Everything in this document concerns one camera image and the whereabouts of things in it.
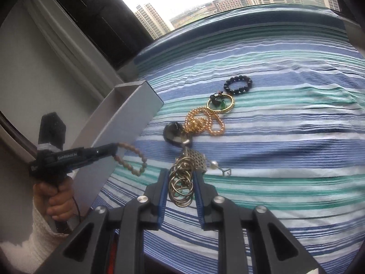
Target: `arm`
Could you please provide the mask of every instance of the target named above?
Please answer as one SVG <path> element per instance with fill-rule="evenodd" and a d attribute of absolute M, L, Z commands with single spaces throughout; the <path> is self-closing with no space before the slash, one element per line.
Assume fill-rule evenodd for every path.
<path fill-rule="evenodd" d="M 9 262 L 18 270 L 33 273 L 68 236 L 54 233 L 46 219 L 66 221 L 72 217 L 72 179 L 68 177 L 58 188 L 44 182 L 33 187 L 33 231 L 21 245 L 0 244 Z"/>

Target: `wooden bead bracelet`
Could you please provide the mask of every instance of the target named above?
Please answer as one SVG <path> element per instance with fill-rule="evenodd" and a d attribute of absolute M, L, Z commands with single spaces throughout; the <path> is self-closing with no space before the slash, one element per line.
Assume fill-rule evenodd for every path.
<path fill-rule="evenodd" d="M 142 167 L 138 170 L 134 169 L 133 166 L 129 163 L 127 163 L 125 160 L 123 160 L 122 158 L 120 158 L 118 155 L 114 156 L 114 159 L 120 164 L 122 165 L 124 168 L 128 169 L 129 171 L 131 171 L 131 173 L 133 175 L 136 176 L 141 176 L 141 174 L 146 170 L 147 167 L 147 158 L 143 155 L 143 153 L 140 152 L 140 150 L 138 148 L 135 148 L 134 146 L 128 144 L 128 143 L 118 143 L 119 147 L 128 149 L 132 152 L 134 152 L 135 154 L 137 154 L 141 159 L 142 159 Z"/>

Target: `gray cardboard box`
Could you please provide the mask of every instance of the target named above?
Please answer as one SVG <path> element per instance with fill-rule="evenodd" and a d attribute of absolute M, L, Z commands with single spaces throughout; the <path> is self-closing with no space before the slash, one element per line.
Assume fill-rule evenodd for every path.
<path fill-rule="evenodd" d="M 96 147 L 108 143 L 133 143 L 156 113 L 163 101 L 146 81 L 117 85 L 91 115 L 72 145 Z M 119 149 L 123 157 L 125 149 Z M 94 199 L 117 166 L 112 157 L 76 170 L 75 199 L 85 215 Z"/>

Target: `human hand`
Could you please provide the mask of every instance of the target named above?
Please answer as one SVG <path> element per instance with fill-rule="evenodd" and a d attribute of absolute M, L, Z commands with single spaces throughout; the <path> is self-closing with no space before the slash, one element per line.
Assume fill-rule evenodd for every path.
<path fill-rule="evenodd" d="M 67 177 L 58 189 L 45 182 L 33 186 L 34 205 L 45 219 L 51 216 L 55 221 L 67 221 L 72 217 L 76 211 L 72 183 Z"/>

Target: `blue striped fabric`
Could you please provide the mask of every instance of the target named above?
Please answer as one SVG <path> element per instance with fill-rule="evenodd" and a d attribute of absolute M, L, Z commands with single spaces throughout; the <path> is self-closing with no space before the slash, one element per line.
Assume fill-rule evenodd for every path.
<path fill-rule="evenodd" d="M 343 273 L 365 239 L 365 61 L 342 20 L 315 6 L 237 9 L 175 30 L 135 63 L 165 102 L 134 143 L 149 165 L 141 177 L 118 166 L 93 207 L 143 194 L 180 154 L 164 126 L 245 74 L 253 88 L 222 116 L 224 135 L 202 133 L 193 144 L 232 176 L 208 170 L 204 180 L 238 205 L 267 206 L 328 274 Z M 131 152 L 125 159 L 141 165 Z M 145 252 L 183 273 L 216 273 L 217 250 L 218 233 L 200 229 L 195 201 L 177 208 L 168 199 L 161 230 L 145 232 Z"/>

